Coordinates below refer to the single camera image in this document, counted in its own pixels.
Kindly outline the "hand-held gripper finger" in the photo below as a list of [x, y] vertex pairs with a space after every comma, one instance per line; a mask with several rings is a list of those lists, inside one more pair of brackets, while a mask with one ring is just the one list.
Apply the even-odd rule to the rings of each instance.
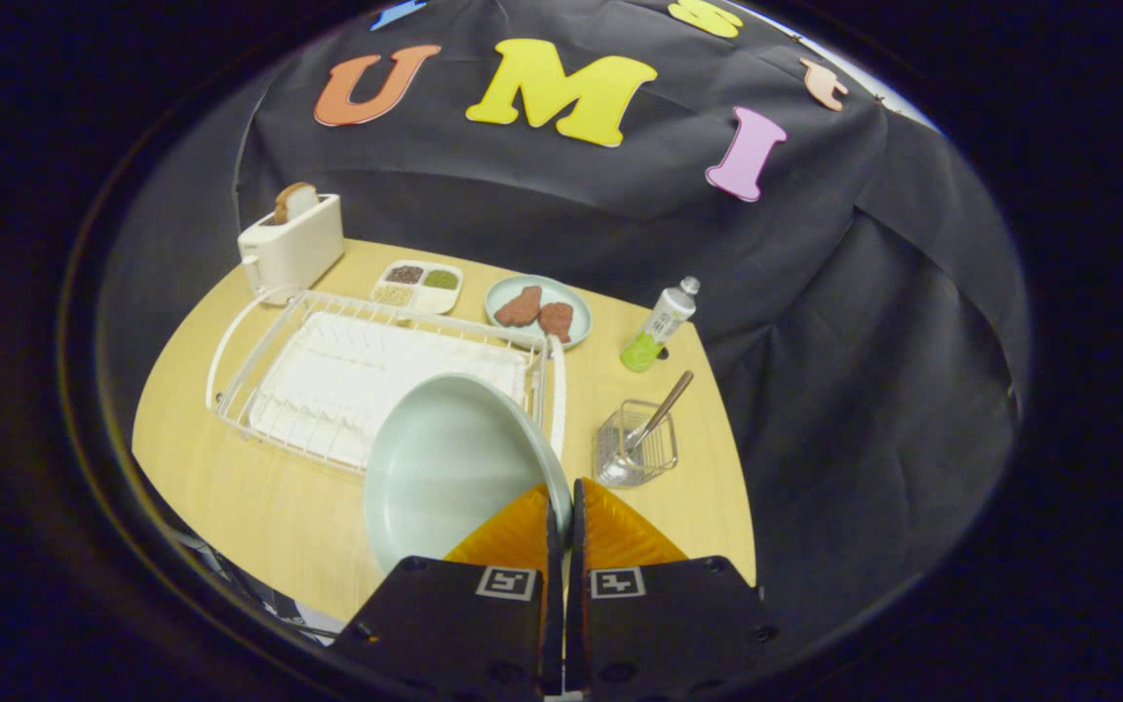
[[584, 698], [714, 698], [779, 662], [779, 627], [731, 560], [686, 556], [588, 478], [575, 483], [566, 617], [566, 678]]
[[331, 645], [408, 698], [562, 689], [562, 556], [547, 487], [524, 490], [442, 557], [410, 555]]

